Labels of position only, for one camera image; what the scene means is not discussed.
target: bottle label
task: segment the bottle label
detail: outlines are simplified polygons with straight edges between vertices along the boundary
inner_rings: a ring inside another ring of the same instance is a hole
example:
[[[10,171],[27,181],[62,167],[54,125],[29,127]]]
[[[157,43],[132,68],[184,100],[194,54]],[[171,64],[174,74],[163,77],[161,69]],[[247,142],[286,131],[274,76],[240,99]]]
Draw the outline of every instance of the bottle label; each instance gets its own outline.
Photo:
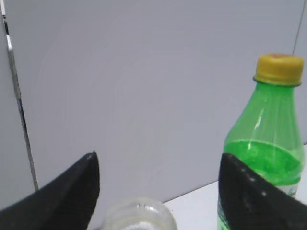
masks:
[[[298,183],[296,184],[291,184],[291,185],[281,185],[277,186],[280,190],[282,190],[284,193],[287,193],[288,195],[292,196],[295,198],[297,188],[298,188]]]

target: bottle cap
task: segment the bottle cap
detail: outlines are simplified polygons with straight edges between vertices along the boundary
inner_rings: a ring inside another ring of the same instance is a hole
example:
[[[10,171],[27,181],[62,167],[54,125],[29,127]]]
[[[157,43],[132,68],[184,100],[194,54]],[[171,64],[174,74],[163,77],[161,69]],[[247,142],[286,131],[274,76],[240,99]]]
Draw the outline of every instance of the bottle cap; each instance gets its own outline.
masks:
[[[254,79],[260,82],[297,86],[301,84],[304,60],[289,54],[263,54],[257,63]]]

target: bottle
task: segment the bottle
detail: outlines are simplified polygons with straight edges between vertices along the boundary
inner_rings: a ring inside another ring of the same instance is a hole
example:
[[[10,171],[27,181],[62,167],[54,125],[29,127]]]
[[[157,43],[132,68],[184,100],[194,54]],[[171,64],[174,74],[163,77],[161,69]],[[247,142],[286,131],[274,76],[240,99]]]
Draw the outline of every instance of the bottle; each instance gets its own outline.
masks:
[[[177,226],[160,201],[137,198],[111,208],[101,230],[177,230]]]
[[[301,84],[303,66],[297,56],[261,55],[255,91],[224,142],[225,153],[234,154],[291,196],[305,164],[294,104],[294,87]],[[217,229],[230,229],[220,200]]]

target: white wall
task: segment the white wall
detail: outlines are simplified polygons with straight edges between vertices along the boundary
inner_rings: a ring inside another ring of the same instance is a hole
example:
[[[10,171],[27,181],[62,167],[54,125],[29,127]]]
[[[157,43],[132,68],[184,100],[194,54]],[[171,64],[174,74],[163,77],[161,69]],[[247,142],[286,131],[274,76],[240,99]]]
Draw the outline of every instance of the white wall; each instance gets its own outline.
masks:
[[[302,85],[296,88],[295,100],[298,121],[304,142],[307,142],[307,6],[305,6],[300,31],[295,47],[295,54],[300,55],[305,60],[305,70],[303,72]]]
[[[96,150],[97,226],[124,197],[168,200],[217,179],[257,58],[292,53],[303,0],[6,5],[39,185]]]
[[[0,20],[0,209],[34,191]]]

